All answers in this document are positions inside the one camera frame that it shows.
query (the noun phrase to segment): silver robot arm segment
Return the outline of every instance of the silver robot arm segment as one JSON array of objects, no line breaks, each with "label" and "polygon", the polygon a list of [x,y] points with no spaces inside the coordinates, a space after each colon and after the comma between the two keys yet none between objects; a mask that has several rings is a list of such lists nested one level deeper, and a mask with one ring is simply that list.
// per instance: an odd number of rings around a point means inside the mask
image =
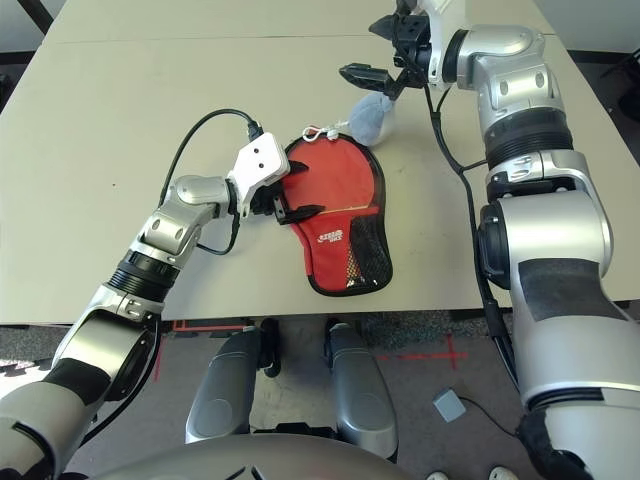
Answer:
[{"label": "silver robot arm segment", "polygon": [[477,26],[447,50],[458,87],[478,93],[490,168],[482,265],[511,294],[529,412],[519,436],[536,467],[548,478],[633,478],[640,327],[603,292],[612,232],[543,49],[535,30]]},{"label": "silver robot arm segment", "polygon": [[68,332],[51,372],[0,400],[0,478],[55,478],[98,409],[137,384],[151,351],[150,327],[204,225],[245,217],[256,190],[289,173],[270,133],[242,148],[227,178],[186,176],[169,188],[111,279]]}]

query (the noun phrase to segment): printed logo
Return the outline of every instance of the printed logo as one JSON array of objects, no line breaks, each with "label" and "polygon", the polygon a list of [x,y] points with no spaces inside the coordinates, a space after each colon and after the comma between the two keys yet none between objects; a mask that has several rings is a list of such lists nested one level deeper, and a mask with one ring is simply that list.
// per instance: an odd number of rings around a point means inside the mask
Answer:
[{"label": "printed logo", "polygon": [[335,232],[323,233],[318,237],[318,243],[322,242],[339,242],[342,240],[342,230],[336,230]]}]

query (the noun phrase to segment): black cable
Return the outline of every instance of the black cable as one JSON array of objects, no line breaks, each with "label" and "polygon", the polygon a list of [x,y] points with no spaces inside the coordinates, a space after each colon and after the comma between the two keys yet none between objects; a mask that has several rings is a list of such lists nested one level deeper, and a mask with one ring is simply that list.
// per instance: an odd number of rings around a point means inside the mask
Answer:
[{"label": "black cable", "polygon": [[[480,291],[480,298],[482,299],[483,308],[485,312],[488,312],[486,315],[487,315],[487,324],[489,324],[489,320],[488,320],[489,315],[491,314],[494,320],[496,320],[496,316],[500,315],[500,311],[498,308],[498,303],[493,297],[493,293],[491,292],[491,288],[489,287],[489,282],[481,273],[482,269],[480,265],[480,253],[479,253],[477,224],[476,224],[476,216],[475,216],[476,215],[475,205],[473,202],[473,191],[471,190],[471,185],[469,185],[469,181],[464,175],[465,171],[475,168],[479,165],[482,165],[483,163],[485,163],[485,161],[476,162],[465,167],[460,163],[458,163],[454,158],[454,156],[451,154],[451,151],[447,146],[447,142],[445,141],[444,134],[442,132],[442,122],[441,122],[441,114],[440,114],[442,105],[445,99],[447,98],[447,95],[449,94],[449,91],[451,90],[451,88],[449,87],[447,90],[445,90],[445,92],[442,94],[442,97],[440,97],[440,100],[438,101],[437,107],[434,109],[433,101],[431,99],[431,92],[429,91],[429,86],[428,86],[429,81],[427,76],[425,75],[425,72],[413,61],[413,59],[409,57],[409,55],[404,50],[404,48],[402,48],[399,44],[398,24],[400,22],[400,18],[401,18],[400,13],[398,10],[396,10],[396,12],[393,14],[392,24],[391,24],[392,26],[391,44],[398,52],[398,55],[404,61],[405,68],[408,68],[414,75],[418,76],[418,78],[420,79],[425,91],[425,96],[427,98],[427,105],[429,106],[429,115],[431,118],[431,125],[433,127],[433,133],[436,137],[436,141],[438,142],[438,146],[440,147],[442,154],[447,160],[447,163],[449,164],[451,169],[455,172],[455,174],[458,175],[458,177],[460,178],[460,181],[464,185],[464,189],[467,195],[467,207],[469,210],[469,226],[471,228],[471,240],[473,243],[473,261],[474,261],[474,267],[475,267],[476,283],[478,284],[478,290]],[[504,321],[502,321],[501,316],[499,316],[498,318],[499,318],[499,321],[502,323],[501,325],[502,328],[500,328],[500,330],[503,330],[506,332],[506,327],[504,327]],[[504,336],[494,337],[494,342],[496,344],[500,357],[503,360],[505,368],[507,369],[507,373],[509,374],[509,377],[513,381],[513,384],[517,390],[518,384],[517,384],[517,376],[516,376],[516,370],[515,370],[515,356],[513,354],[511,338],[508,336],[508,333],[506,333]]]},{"label": "black cable", "polygon": [[[162,203],[164,202],[164,198],[166,197],[167,191],[169,190],[169,184],[171,183],[171,179],[173,178],[173,173],[175,172],[176,166],[178,165],[178,161],[180,160],[180,156],[182,155],[182,152],[186,148],[187,144],[189,143],[189,140],[191,139],[191,137],[193,137],[193,135],[198,131],[198,129],[202,125],[204,125],[208,120],[214,117],[217,117],[219,115],[237,115],[239,117],[244,118],[247,121],[249,140],[251,141],[255,140],[257,137],[262,135],[262,133],[264,133],[262,130],[262,127],[260,127],[258,122],[253,120],[248,114],[246,114],[241,110],[236,110],[234,108],[222,108],[206,114],[204,117],[198,120],[196,124],[193,127],[191,127],[191,129],[189,129],[189,131],[187,132],[187,135],[182,139],[182,142],[180,142],[180,146],[178,147],[178,150],[176,151],[176,154],[174,155],[173,160],[171,161],[171,165],[169,166],[169,170],[164,179],[162,190],[160,192],[160,200],[158,202],[158,207],[162,206]],[[229,245],[224,250],[214,250],[212,248],[209,248],[205,245],[201,245],[198,243],[197,246],[205,250],[206,252],[213,253],[214,255],[225,255],[229,253],[229,251],[231,251],[231,249],[235,244],[236,237],[238,236],[238,230],[240,229],[240,214],[237,212],[237,209],[235,208],[235,195],[233,194],[233,192],[231,192],[231,200],[232,200],[231,203],[233,204],[232,206],[234,208],[234,215],[233,215],[233,222],[231,224],[231,240],[229,241]],[[122,401],[122,403],[120,403],[120,405],[118,405],[118,407],[113,412],[111,412],[111,414],[107,418],[105,418],[102,422],[100,422],[96,427],[91,429],[91,431],[84,436],[79,447],[82,447],[84,444],[91,441],[91,439],[93,439],[96,435],[98,435],[105,428],[107,428],[131,404],[131,402],[133,402],[133,400],[138,396],[138,394],[140,393],[144,385],[147,383],[149,376],[151,376],[151,372],[153,372],[153,368],[156,364],[158,353],[160,351],[160,342],[162,341],[162,335],[160,333],[161,323],[162,323],[162,319],[158,317],[155,321],[155,336],[154,336],[153,347],[151,350],[151,356],[150,356],[149,362],[145,367],[145,370],[142,376],[140,377],[140,380],[138,381],[134,389],[131,391],[131,393],[127,396],[127,398],[125,398]]]},{"label": "black cable", "polygon": [[151,358],[147,363],[147,366],[145,368],[144,373],[142,374],[142,377],[140,378],[140,380],[138,381],[134,389],[131,391],[131,393],[127,396],[127,398],[125,398],[122,401],[122,403],[118,405],[118,408],[116,408],[113,412],[111,412],[111,414],[107,418],[105,418],[102,422],[100,422],[96,427],[91,429],[91,431],[84,436],[84,438],[82,439],[82,443],[80,443],[80,446],[78,448],[82,447],[85,443],[91,441],[93,437],[95,437],[100,432],[102,432],[105,428],[107,428],[111,424],[111,422],[113,422],[118,417],[118,415],[120,415],[131,404],[131,402],[133,402],[133,400],[138,396],[138,394],[140,393],[144,385],[147,383],[147,380],[149,379],[151,372],[153,372],[153,367],[155,367],[156,365],[156,360],[158,358],[158,353],[160,351],[160,342],[162,341],[162,334],[160,332],[161,323],[162,323],[162,320],[160,319],[160,317],[157,317],[155,321],[155,337],[153,342],[153,348],[151,351]]},{"label": "black cable", "polygon": [[467,397],[462,397],[462,396],[460,396],[460,395],[458,395],[458,398],[459,398],[460,400],[464,400],[465,402],[468,402],[468,403],[470,403],[471,405],[474,405],[475,407],[477,407],[477,408],[478,408],[482,413],[484,413],[484,414],[485,414],[485,416],[486,416],[489,420],[491,420],[491,422],[492,422],[496,427],[498,427],[500,430],[502,430],[505,434],[509,435],[511,438],[518,438],[518,437],[516,436],[516,434],[515,434],[515,433],[510,432],[510,431],[509,431],[509,430],[507,430],[505,427],[503,427],[503,426],[500,424],[500,422],[498,422],[498,421],[497,421],[493,416],[491,416],[491,415],[489,414],[489,412],[487,412],[487,411],[485,410],[485,408],[484,408],[482,405],[480,405],[478,402],[476,402],[475,400],[472,400],[472,399],[470,399],[470,398],[467,398]]},{"label": "black cable", "polygon": [[167,196],[167,190],[169,190],[169,184],[171,183],[171,179],[173,178],[173,173],[175,172],[178,161],[180,160],[180,156],[189,143],[189,140],[191,140],[191,137],[193,137],[194,133],[196,133],[202,125],[207,123],[207,121],[220,115],[237,115],[239,117],[242,117],[247,121],[250,128],[252,124],[257,125],[257,122],[253,120],[253,118],[251,118],[248,114],[246,114],[242,110],[236,110],[235,108],[221,108],[219,110],[214,110],[213,112],[207,113],[204,117],[198,120],[182,139],[182,142],[180,142],[180,146],[178,147],[176,154],[173,156],[173,160],[171,161],[171,165],[169,166],[169,170],[167,171],[167,176],[165,177],[164,183],[162,185],[162,190],[160,190],[160,200],[158,202],[158,207],[162,205],[162,203],[164,202],[164,197]]},{"label": "black cable", "polygon": [[[202,125],[204,125],[206,122],[208,122],[212,118],[218,117],[220,115],[237,115],[239,117],[244,118],[247,121],[249,140],[251,141],[255,140],[255,138],[259,137],[263,133],[262,127],[260,127],[258,122],[256,122],[253,118],[249,116],[249,114],[243,112],[242,110],[237,110],[235,108],[221,108],[219,110],[214,110],[213,112],[207,113],[204,117],[198,120],[193,127],[189,129],[185,137],[182,139],[182,142],[180,142],[180,146],[178,147],[176,154],[173,156],[173,160],[171,161],[171,165],[169,166],[169,170],[167,171],[167,176],[164,179],[162,190],[160,191],[160,200],[158,202],[158,207],[162,205],[162,203],[164,202],[164,198],[167,196],[167,191],[169,190],[169,185],[171,183],[171,179],[173,178],[175,169],[178,165],[178,161],[182,156],[182,152],[189,144],[191,137],[193,137],[193,135],[198,131],[198,129]],[[229,244],[227,245],[227,247],[224,250],[215,250],[211,247],[207,247],[206,245],[198,243],[196,244],[198,248],[200,248],[201,250],[204,250],[207,253],[212,253],[214,255],[226,255],[231,251],[231,249],[236,243],[238,231],[240,230],[240,214],[237,212],[235,205],[232,205],[232,208],[234,209],[234,214],[233,214],[233,222],[231,224],[231,238],[229,240]]]},{"label": "black cable", "polygon": [[438,101],[438,108],[436,108],[436,112],[440,113],[440,109],[442,108],[442,104],[444,103],[445,98],[447,98],[447,95],[449,95],[449,92],[451,91],[451,87],[447,88],[444,93],[442,94],[442,96],[440,97],[440,101]]},{"label": "black cable", "polygon": [[231,222],[231,239],[229,240],[229,245],[224,250],[214,250],[211,247],[207,247],[201,243],[196,244],[196,247],[204,250],[207,253],[212,253],[214,255],[226,255],[231,251],[233,246],[236,243],[236,237],[238,236],[238,230],[240,230],[240,214],[237,211],[233,212],[233,221]]},{"label": "black cable", "polygon": [[462,167],[462,170],[467,172],[469,170],[473,170],[476,167],[479,167],[480,165],[486,165],[487,161],[486,160],[479,160],[475,163],[472,163],[471,165],[465,165],[464,167]]},{"label": "black cable", "polygon": [[[447,146],[447,142],[444,138],[444,133],[442,132],[442,120],[440,108],[444,100],[440,99],[438,102],[438,108],[434,111],[433,109],[433,101],[431,100],[431,92],[429,91],[429,87],[424,87],[425,96],[427,98],[427,104],[429,105],[429,114],[431,117],[431,126],[433,127],[433,133],[436,137],[436,142],[438,143],[438,147],[440,147],[440,151],[444,155],[444,158],[447,160],[447,163],[451,167],[451,169],[458,175],[460,181],[462,182],[466,196],[467,196],[467,209],[469,213],[469,228],[471,229],[471,241],[473,245],[473,263],[475,267],[475,276],[476,283],[478,285],[478,290],[480,292],[480,298],[482,300],[482,305],[485,311],[488,311],[490,308],[493,308],[497,305],[495,298],[493,297],[493,293],[491,292],[491,288],[489,287],[489,282],[482,275],[482,268],[480,264],[480,246],[478,243],[478,228],[476,223],[476,211],[475,205],[473,201],[473,191],[471,189],[471,185],[467,180],[467,177],[464,175],[466,170],[473,168],[475,164],[470,165],[469,167],[464,167],[454,158],[449,147]],[[515,355],[513,353],[513,346],[511,345],[511,339],[506,337],[494,337],[493,339],[496,348],[498,349],[498,353],[500,354],[500,358],[502,359],[504,366],[507,370],[507,374],[509,378],[513,382],[513,385],[518,388],[517,383],[517,374],[515,370]]]}]

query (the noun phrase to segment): white cable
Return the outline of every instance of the white cable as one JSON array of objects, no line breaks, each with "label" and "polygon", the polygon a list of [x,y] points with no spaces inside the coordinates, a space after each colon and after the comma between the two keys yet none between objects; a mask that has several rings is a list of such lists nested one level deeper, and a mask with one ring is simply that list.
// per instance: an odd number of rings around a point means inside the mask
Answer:
[{"label": "white cable", "polygon": [[316,127],[315,125],[309,125],[302,131],[302,139],[309,143],[315,142],[320,135],[325,133],[329,140],[336,140],[340,134],[340,129],[347,125],[349,125],[349,122],[342,121],[322,128]]}]

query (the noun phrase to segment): black mesh pocket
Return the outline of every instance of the black mesh pocket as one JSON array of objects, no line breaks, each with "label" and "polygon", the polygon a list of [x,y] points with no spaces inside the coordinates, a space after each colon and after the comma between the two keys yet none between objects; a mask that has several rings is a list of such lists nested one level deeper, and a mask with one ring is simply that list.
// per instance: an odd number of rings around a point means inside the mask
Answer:
[{"label": "black mesh pocket", "polygon": [[351,221],[349,242],[352,255],[349,259],[350,282],[347,288],[364,288],[374,291],[391,281],[393,269],[384,226],[380,224],[383,221],[382,215],[364,215]]}]

